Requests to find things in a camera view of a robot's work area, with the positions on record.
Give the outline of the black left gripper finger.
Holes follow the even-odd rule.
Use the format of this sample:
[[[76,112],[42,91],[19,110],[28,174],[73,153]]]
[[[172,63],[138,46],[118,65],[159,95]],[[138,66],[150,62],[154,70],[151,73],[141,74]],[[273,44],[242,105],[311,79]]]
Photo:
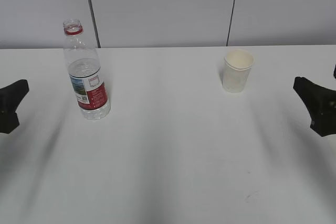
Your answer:
[[[1,133],[9,134],[19,126],[16,110],[28,92],[28,81],[25,79],[1,88]]]

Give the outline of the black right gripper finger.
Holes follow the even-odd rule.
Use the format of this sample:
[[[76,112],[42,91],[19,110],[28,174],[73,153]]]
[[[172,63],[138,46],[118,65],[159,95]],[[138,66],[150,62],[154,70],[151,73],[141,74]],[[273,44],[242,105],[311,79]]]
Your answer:
[[[334,78],[336,79],[336,66],[335,66],[335,69],[334,69],[333,76],[334,76]]]
[[[305,77],[295,77],[293,89],[308,110],[310,128],[321,137],[335,135],[335,91]]]

